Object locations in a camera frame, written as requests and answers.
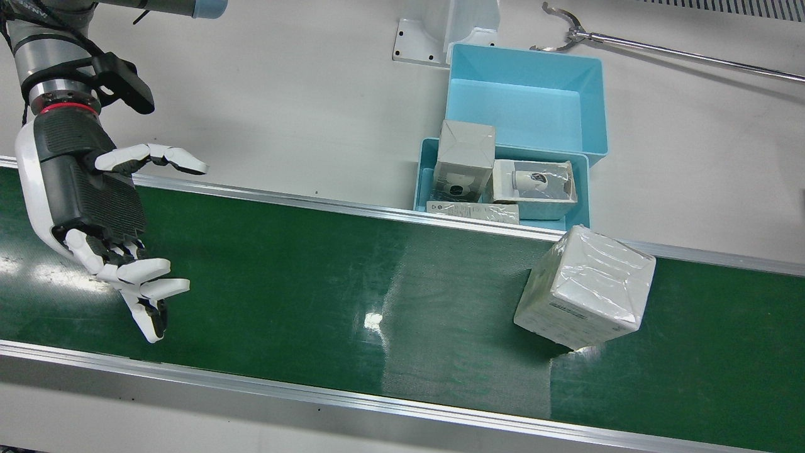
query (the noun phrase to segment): open box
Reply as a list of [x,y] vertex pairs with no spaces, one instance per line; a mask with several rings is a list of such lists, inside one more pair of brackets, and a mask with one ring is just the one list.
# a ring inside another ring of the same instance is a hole
[[445,118],[495,126],[507,147],[582,153],[591,165],[608,151],[596,58],[456,44]]
[[[422,149],[419,153],[419,169],[417,170],[414,210],[424,212],[425,204],[430,199],[433,188],[433,169],[436,166],[438,152],[439,139],[432,138],[422,141]],[[542,151],[497,145],[495,146],[495,159],[537,160],[542,162],[566,162],[569,160],[573,166],[573,179],[576,182],[576,196],[578,197],[578,202],[573,206],[573,209],[559,220],[521,220],[520,224],[528,227],[562,231],[570,230],[573,225],[590,227],[589,162],[587,156],[569,152]]]

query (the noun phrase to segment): ventilation grille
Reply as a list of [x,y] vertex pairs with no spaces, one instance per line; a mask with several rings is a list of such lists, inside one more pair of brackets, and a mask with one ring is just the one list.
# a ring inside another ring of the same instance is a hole
[[805,0],[643,0],[646,3],[683,6],[772,19],[805,21]]

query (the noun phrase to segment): plastic wrap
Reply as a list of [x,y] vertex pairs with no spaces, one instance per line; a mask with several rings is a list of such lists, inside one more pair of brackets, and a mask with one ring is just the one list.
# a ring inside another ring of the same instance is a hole
[[489,203],[459,203],[431,200],[427,212],[454,217],[474,218],[489,222],[520,224],[520,211],[517,205],[493,205]]
[[571,163],[495,160],[489,201],[517,203],[521,218],[562,218],[577,202]]
[[531,270],[514,323],[571,349],[634,332],[655,261],[574,226]]

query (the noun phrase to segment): plastic-wrapped box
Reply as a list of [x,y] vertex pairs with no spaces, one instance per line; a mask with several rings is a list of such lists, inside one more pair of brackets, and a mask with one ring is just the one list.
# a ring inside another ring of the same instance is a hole
[[579,349],[635,332],[655,258],[574,226],[531,269],[514,323]]
[[556,220],[576,205],[570,162],[495,160],[485,201],[517,204],[520,218]]
[[495,128],[445,120],[433,173],[436,200],[477,202],[495,161]]

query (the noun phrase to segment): black bracket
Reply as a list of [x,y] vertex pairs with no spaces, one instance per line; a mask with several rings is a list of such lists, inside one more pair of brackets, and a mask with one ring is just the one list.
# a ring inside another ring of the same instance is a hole
[[[93,68],[94,76],[79,70],[89,67]],[[154,95],[137,75],[137,67],[112,52],[67,61],[31,74],[21,84],[23,98],[28,99],[28,94],[37,84],[53,79],[69,79],[91,86],[104,107],[121,99],[137,113],[149,114],[154,111]]]

